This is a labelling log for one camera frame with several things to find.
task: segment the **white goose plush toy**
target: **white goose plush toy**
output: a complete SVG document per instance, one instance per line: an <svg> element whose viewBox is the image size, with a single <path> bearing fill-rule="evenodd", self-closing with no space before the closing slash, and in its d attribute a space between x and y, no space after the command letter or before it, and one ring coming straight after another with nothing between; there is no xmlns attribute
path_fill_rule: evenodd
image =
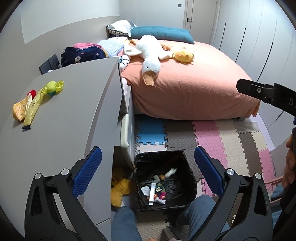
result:
<svg viewBox="0 0 296 241"><path fill-rule="evenodd" d="M136 49L129 45L124 46L124 53L128 56L140 55L144 59L142 75L146 85L154 85L154 80L160 71L160 61L172 58L170 46L161 44L154 36L144 35L140 40L130 40L136 45Z"/></svg>

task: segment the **hand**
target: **hand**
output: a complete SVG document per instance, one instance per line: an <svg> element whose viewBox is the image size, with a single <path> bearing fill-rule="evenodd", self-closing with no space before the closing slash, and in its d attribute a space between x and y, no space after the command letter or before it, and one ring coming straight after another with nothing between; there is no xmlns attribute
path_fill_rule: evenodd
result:
<svg viewBox="0 0 296 241"><path fill-rule="evenodd" d="M289 148L287 156L286 156L286 166L285 166L285 173L283 177L283 188L288 187L292 184L295 180L295 164L296 164L296 157L293 153L293 139L292 136L287 140L286 147Z"/></svg>

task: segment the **foam floor mat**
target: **foam floor mat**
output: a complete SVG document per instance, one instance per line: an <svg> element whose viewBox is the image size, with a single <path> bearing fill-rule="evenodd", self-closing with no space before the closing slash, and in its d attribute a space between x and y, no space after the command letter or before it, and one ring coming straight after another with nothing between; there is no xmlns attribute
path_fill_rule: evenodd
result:
<svg viewBox="0 0 296 241"><path fill-rule="evenodd" d="M163 228L169 226L165 222L163 211L137 212L137 226L142 240L155 238L162 240Z"/></svg>
<svg viewBox="0 0 296 241"><path fill-rule="evenodd" d="M136 131L141 133L141 125L137 125L137 128ZM167 140L164 143L167 151L183 150L185 152L197 181L202 178L202 173L193 157L197 145L202 145L212 158L220 160L225 168L233 168L240 175L252 176L258 172L262 174L265 181L275 178L273 162L257 123L231 119L193 122L163 120L163 135ZM136 153L157 151L159 146L136 143L135 149ZM212 196L215 201L217 200L204 179L201 187L203 195ZM267 190L270 193L273 187L267 186ZM241 197L238 196L228 218L230 225L237 213L240 199Z"/></svg>
<svg viewBox="0 0 296 241"><path fill-rule="evenodd" d="M139 131L137 132L138 143L151 143L158 142L162 144L165 142L163 119L153 118L147 115L138 115L136 118Z"/></svg>

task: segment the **bed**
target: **bed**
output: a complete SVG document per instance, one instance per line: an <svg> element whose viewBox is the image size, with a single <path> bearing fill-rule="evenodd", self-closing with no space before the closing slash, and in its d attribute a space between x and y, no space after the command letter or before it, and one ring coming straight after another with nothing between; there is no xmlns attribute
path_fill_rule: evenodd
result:
<svg viewBox="0 0 296 241"><path fill-rule="evenodd" d="M174 120L217 120L256 116L260 101L236 89L237 80L250 77L229 57L211 45L160 40L172 50L185 47L194 53L191 63L161 61L154 86L145 85L143 59L133 56L122 72L132 87L133 102L142 113Z"/></svg>

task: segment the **yellow chick plush toy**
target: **yellow chick plush toy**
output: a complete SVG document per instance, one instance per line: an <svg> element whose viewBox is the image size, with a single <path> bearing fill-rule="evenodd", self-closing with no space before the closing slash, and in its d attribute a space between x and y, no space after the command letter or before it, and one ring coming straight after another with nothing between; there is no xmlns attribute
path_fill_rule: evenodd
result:
<svg viewBox="0 0 296 241"><path fill-rule="evenodd" d="M135 190L135 184L123 177L124 171L120 167L112 169L111 179L111 204L115 207L121 207L122 196L130 194Z"/></svg>
<svg viewBox="0 0 296 241"><path fill-rule="evenodd" d="M173 53L173 58L181 62L182 64L186 64L191 62L194 59L194 54L185 48L180 51L175 51Z"/></svg>

